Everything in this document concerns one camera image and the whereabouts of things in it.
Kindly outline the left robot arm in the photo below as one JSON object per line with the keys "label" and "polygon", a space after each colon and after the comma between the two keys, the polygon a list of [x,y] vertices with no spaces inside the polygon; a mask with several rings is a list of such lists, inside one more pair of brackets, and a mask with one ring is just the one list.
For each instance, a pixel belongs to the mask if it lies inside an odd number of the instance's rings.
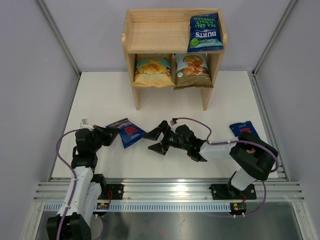
{"label": "left robot arm", "polygon": [[120,130],[93,125],[75,129],[76,145],[72,150],[72,161],[61,161],[71,170],[72,176],[61,208],[46,223],[51,240],[90,240],[91,219],[98,199],[112,196],[103,174],[96,174],[97,152],[109,147]]}

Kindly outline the light blue cassava chips bag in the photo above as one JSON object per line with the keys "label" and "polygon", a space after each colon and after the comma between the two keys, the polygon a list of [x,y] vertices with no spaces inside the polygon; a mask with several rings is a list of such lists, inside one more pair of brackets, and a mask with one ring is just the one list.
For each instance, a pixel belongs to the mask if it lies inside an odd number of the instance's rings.
{"label": "light blue cassava chips bag", "polygon": [[174,90],[185,88],[213,88],[205,53],[176,53]]}

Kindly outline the blue spicy sweet chilli bag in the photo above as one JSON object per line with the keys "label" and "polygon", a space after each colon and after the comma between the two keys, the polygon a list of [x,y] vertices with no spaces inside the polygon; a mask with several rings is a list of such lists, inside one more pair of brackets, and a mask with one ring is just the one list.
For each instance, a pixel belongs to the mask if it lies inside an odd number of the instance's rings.
{"label": "blue spicy sweet chilli bag", "polygon": [[123,118],[106,126],[107,128],[119,129],[119,135],[124,149],[129,148],[147,133],[132,123],[128,118]]}

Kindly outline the blue sea salt vinegar bag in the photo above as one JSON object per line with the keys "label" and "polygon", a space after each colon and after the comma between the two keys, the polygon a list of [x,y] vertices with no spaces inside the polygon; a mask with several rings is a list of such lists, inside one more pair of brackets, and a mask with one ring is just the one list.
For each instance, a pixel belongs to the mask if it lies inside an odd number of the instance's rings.
{"label": "blue sea salt vinegar bag", "polygon": [[190,34],[187,52],[208,52],[223,49],[218,13],[192,16],[190,18]]}

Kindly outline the yellow kettle chips bag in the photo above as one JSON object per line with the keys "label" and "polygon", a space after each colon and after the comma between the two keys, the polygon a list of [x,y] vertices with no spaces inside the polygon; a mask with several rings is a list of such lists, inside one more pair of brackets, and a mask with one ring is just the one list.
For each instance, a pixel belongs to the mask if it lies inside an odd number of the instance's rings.
{"label": "yellow kettle chips bag", "polygon": [[171,53],[138,53],[132,87],[173,88]]}

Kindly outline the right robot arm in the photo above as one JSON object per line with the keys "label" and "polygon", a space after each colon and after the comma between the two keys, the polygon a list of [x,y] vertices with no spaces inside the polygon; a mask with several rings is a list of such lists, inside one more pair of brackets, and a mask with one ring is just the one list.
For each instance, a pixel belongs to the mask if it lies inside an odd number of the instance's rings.
{"label": "right robot arm", "polygon": [[149,150],[166,155],[170,148],[186,151],[187,156],[195,162],[208,162],[232,158],[240,166],[227,183],[210,185],[214,200],[255,200],[254,182],[264,182],[270,173],[279,168],[278,151],[250,132],[225,141],[212,142],[195,136],[190,128],[178,124],[178,119],[162,121],[149,131],[145,139],[155,141]]}

